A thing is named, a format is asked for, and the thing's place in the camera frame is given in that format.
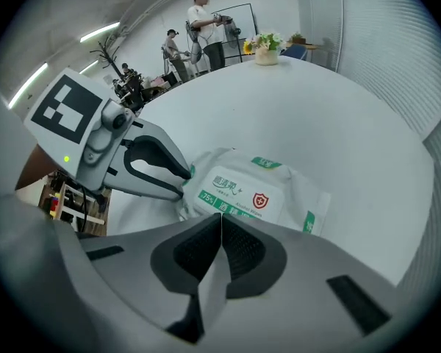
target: green label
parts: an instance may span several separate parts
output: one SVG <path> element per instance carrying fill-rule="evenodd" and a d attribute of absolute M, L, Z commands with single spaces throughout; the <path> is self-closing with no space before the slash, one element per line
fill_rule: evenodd
<path fill-rule="evenodd" d="M 196 168 L 194 167 L 194 165 L 191 165 L 191 168 L 190 168 L 191 178 L 194 177 L 194 173 L 195 173 L 195 172 L 196 172 Z M 186 180 L 183 182 L 183 185 L 187 185 L 188 182 L 189 182 L 190 180 L 191 180 L 191 179 L 186 179 Z"/>
<path fill-rule="evenodd" d="M 310 210 L 308 210 L 306 220 L 304 221 L 304 228 L 302 229 L 302 231 L 311 233 L 312 229 L 314 228 L 314 223 L 315 223 L 314 213 L 312 213 L 312 212 L 310 212 Z"/>
<path fill-rule="evenodd" d="M 247 212 L 243 212 L 243 210 L 235 207 L 234 205 L 230 205 L 228 202 L 225 202 L 222 199 L 212 195 L 211 193 L 202 190 L 198 197 L 205 203 L 212 205 L 215 209 L 219 210 L 222 213 L 227 213 L 229 215 L 244 215 L 250 218 L 256 218 L 254 215 L 251 215 Z"/>
<path fill-rule="evenodd" d="M 281 163 L 267 160 L 266 158 L 263 158 L 263 157 L 255 157 L 251 161 L 255 165 L 261 166 L 261 167 L 266 168 L 268 170 L 273 169 L 273 168 L 278 168 L 279 166 L 281 166 Z"/>

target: white table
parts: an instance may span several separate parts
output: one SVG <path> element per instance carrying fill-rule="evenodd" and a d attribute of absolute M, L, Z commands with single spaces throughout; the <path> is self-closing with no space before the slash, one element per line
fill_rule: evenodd
<path fill-rule="evenodd" d="M 188 163 L 223 146 L 299 170 L 331 194 L 322 237 L 394 284 L 411 263 L 429 214 L 433 162 L 400 116 L 358 84 L 280 57 L 275 66 L 247 62 L 194 79 L 140 117 L 161 126 Z M 170 202 L 113 191 L 109 234 L 176 221 Z"/>

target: ceiling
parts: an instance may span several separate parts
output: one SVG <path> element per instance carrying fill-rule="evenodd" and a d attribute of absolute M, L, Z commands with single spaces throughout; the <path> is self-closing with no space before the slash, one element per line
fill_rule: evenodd
<path fill-rule="evenodd" d="M 0 41 L 1 92 L 11 100 L 22 84 L 47 62 L 48 70 L 16 105 L 22 99 L 34 100 L 32 94 L 40 93 L 63 68 L 81 71 L 97 58 L 89 51 L 98 48 L 101 37 L 80 43 L 83 35 L 116 21 L 121 22 L 118 31 L 126 35 L 141 18 L 167 1 L 26 0 Z"/>

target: potted plant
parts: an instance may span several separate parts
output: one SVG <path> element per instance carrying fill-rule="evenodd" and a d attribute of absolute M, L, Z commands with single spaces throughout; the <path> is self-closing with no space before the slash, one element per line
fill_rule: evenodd
<path fill-rule="evenodd" d="M 291 38 L 289 38 L 289 42 L 294 44 L 306 44 L 306 38 L 304 38 L 300 33 L 296 32 L 291 35 Z"/>
<path fill-rule="evenodd" d="M 246 55 L 255 53 L 255 62 L 259 65 L 278 64 L 279 50 L 284 47 L 281 35 L 277 33 L 263 33 L 255 35 L 243 44 Z"/>

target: black pants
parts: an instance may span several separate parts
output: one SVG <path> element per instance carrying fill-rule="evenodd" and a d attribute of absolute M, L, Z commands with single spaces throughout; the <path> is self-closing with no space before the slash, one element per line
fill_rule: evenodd
<path fill-rule="evenodd" d="M 204 53 L 207 55 L 209 62 L 211 63 L 211 71 L 216 71 L 226 66 L 226 58 L 223 54 L 221 42 L 209 44 L 204 47 Z"/>
<path fill-rule="evenodd" d="M 173 66 L 175 67 L 176 71 L 178 72 L 179 78 L 183 82 L 188 82 L 188 72 L 186 70 L 186 67 L 184 66 L 184 63 L 181 60 L 175 59 L 170 60 Z"/>

